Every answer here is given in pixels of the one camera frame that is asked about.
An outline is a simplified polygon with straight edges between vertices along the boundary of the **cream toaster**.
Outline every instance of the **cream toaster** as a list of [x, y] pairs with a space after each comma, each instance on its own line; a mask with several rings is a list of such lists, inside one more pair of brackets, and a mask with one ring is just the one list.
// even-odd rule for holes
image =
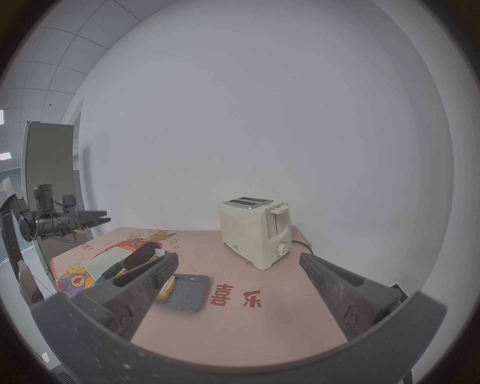
[[292, 249], [286, 201], [239, 197], [218, 206], [223, 242], [262, 271]]

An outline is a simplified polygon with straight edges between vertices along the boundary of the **toaster knob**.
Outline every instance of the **toaster knob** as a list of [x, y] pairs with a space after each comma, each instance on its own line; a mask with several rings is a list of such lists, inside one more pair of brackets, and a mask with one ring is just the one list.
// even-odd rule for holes
[[276, 248], [276, 253], [280, 256], [285, 256], [288, 252], [288, 245], [285, 243], [280, 243], [280, 245]]

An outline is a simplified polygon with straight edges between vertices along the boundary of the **ceiling light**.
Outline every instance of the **ceiling light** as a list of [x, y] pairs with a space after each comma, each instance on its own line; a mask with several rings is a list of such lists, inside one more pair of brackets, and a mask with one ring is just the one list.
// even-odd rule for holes
[[10, 152], [0, 153], [0, 160], [8, 160], [11, 158], [12, 155], [10, 155]]

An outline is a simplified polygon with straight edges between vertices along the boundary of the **ceiling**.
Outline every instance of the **ceiling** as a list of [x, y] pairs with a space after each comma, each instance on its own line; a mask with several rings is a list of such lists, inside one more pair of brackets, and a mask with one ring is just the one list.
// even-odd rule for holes
[[[21, 164], [27, 121], [60, 123], [73, 94], [120, 38], [176, 0], [63, 0], [33, 29], [0, 85], [0, 171]], [[79, 121], [72, 153], [78, 154]]]

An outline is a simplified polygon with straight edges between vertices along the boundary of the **bread slice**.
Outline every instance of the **bread slice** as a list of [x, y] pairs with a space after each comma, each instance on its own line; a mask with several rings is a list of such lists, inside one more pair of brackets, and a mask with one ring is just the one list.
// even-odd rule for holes
[[170, 279], [163, 285], [162, 289], [160, 290], [158, 296], [156, 297], [157, 300], [166, 300], [170, 295], [170, 292], [173, 291], [175, 287], [175, 276], [170, 276]]

